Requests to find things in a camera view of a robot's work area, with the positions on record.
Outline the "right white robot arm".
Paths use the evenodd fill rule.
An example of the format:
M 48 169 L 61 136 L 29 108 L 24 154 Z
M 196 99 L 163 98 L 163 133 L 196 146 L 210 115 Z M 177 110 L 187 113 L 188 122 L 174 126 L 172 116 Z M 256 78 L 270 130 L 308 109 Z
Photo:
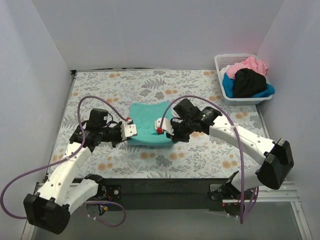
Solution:
M 290 143 L 280 138 L 278 141 L 259 136 L 236 125 L 225 111 L 216 104 L 210 103 L 199 109 L 182 96 L 169 104 L 177 117 L 158 119 L 155 129 L 158 134 L 166 133 L 173 143 L 190 140 L 194 132 L 203 132 L 237 147 L 240 157 L 249 155 L 258 164 L 246 169 L 244 160 L 240 161 L 241 169 L 235 171 L 226 183 L 212 190 L 208 195 L 214 200 L 244 200 L 245 191 L 265 186 L 279 190 L 294 166 Z

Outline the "teal t shirt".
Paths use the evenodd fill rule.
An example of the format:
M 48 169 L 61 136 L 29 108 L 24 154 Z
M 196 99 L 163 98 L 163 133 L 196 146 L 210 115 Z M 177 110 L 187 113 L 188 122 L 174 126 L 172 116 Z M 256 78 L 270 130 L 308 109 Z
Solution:
M 137 136 L 128 140 L 129 146 L 160 147 L 172 146 L 174 143 L 165 134 L 158 134 L 155 121 L 163 116 L 169 102 L 156 104 L 133 103 L 129 107 L 129 117 L 137 128 Z

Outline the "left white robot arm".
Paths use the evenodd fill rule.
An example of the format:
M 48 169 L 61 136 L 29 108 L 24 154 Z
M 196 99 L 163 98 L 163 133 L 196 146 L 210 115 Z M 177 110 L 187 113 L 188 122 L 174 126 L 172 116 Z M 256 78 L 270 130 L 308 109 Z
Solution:
M 108 115 L 107 110 L 91 110 L 89 119 L 80 122 L 71 135 L 64 154 L 66 160 L 57 165 L 36 193 L 24 198 L 29 224 L 58 235 L 67 227 L 71 214 L 86 201 L 93 202 L 104 213 L 110 201 L 121 199 L 122 187 L 107 184 L 107 180 L 97 174 L 89 174 L 77 186 L 72 186 L 81 166 L 96 147 L 101 143 L 115 147 L 137 134 L 131 119 L 108 121 Z

